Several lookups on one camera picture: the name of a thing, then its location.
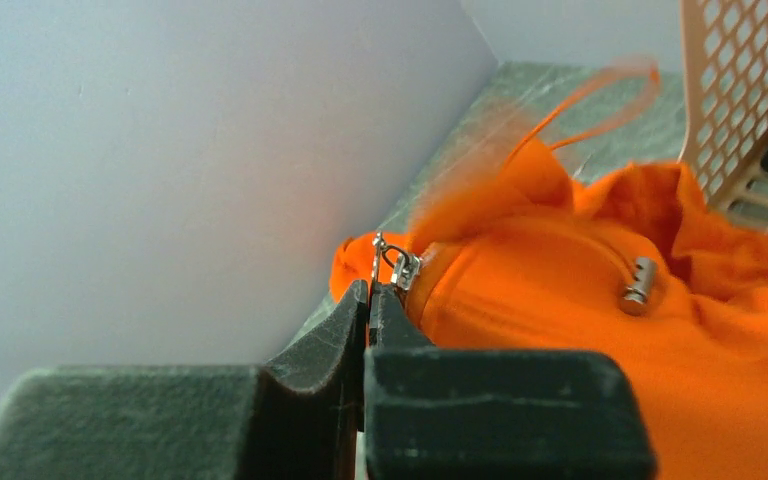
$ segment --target metal zipper slider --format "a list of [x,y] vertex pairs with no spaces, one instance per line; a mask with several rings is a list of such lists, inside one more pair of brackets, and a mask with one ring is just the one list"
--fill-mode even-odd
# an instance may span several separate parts
[[[384,240],[384,235],[378,232],[372,240],[375,246],[375,258],[372,261],[372,281],[378,282],[378,269],[381,260],[393,267],[393,275],[390,276],[390,284],[396,287],[397,293],[403,295],[413,286],[413,281],[419,276],[422,260],[410,252],[395,245],[390,245]],[[387,256],[391,251],[398,252],[396,261],[393,262]]]
[[635,263],[637,271],[634,272],[634,283],[627,286],[623,292],[620,309],[638,317],[646,313],[658,264],[649,257],[637,257]]

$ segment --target gray wall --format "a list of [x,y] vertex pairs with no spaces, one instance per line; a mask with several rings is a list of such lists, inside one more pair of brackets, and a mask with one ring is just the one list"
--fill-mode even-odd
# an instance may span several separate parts
[[457,0],[0,2],[0,392],[275,353],[495,66]]
[[679,0],[461,0],[502,60],[602,66],[654,55],[681,71]]

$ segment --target laundry basket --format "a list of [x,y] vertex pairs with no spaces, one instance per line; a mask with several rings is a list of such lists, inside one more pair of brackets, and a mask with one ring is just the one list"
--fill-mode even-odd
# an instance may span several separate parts
[[681,160],[709,205],[768,230],[768,0],[680,0],[687,134]]

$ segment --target zipper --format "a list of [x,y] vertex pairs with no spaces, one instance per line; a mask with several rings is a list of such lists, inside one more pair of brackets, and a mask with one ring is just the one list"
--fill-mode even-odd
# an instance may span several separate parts
[[[541,229],[541,232],[551,231],[552,234],[561,235],[586,244],[590,249],[595,250],[613,263],[624,277],[626,284],[618,297],[618,308],[627,315],[635,317],[646,315],[657,273],[657,263],[654,260],[646,256],[638,256],[634,262],[631,262],[626,255],[592,231],[588,232],[590,233],[589,235],[583,235],[583,232],[571,233],[567,229],[553,228],[557,225],[554,222],[540,221],[539,217],[534,218],[534,220],[536,221],[531,225],[540,224],[542,227],[548,227]],[[421,274],[423,265],[427,265],[431,257],[434,256],[435,247],[432,245],[422,255],[416,255],[395,245],[387,244],[384,242],[381,232],[378,232],[375,240],[373,240],[373,244],[376,246],[376,258],[373,262],[373,279],[377,281],[377,265],[380,259],[383,259],[388,265],[393,267],[390,284],[395,287],[397,294],[404,304],[407,294],[416,282],[417,277]],[[387,256],[392,251],[398,252],[395,261]]]

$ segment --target drawstring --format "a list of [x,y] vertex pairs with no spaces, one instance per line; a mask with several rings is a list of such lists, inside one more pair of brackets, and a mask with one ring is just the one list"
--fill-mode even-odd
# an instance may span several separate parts
[[552,123],[561,113],[580,102],[582,99],[605,87],[608,87],[620,80],[626,78],[642,77],[647,80],[644,89],[632,100],[627,103],[620,111],[608,117],[602,123],[595,127],[585,130],[577,135],[561,140],[549,146],[550,150],[565,147],[572,143],[580,142],[588,138],[602,135],[610,130],[621,127],[649,108],[658,97],[661,89],[661,77],[658,72],[657,64],[654,61],[641,59],[627,65],[617,64],[615,66],[602,69],[599,73],[591,77],[584,85],[578,87],[570,96],[564,99],[549,115],[537,124],[528,134],[526,134],[519,144],[514,147],[508,155],[505,163],[513,161],[516,154],[525,146],[526,143],[534,139],[547,125]]

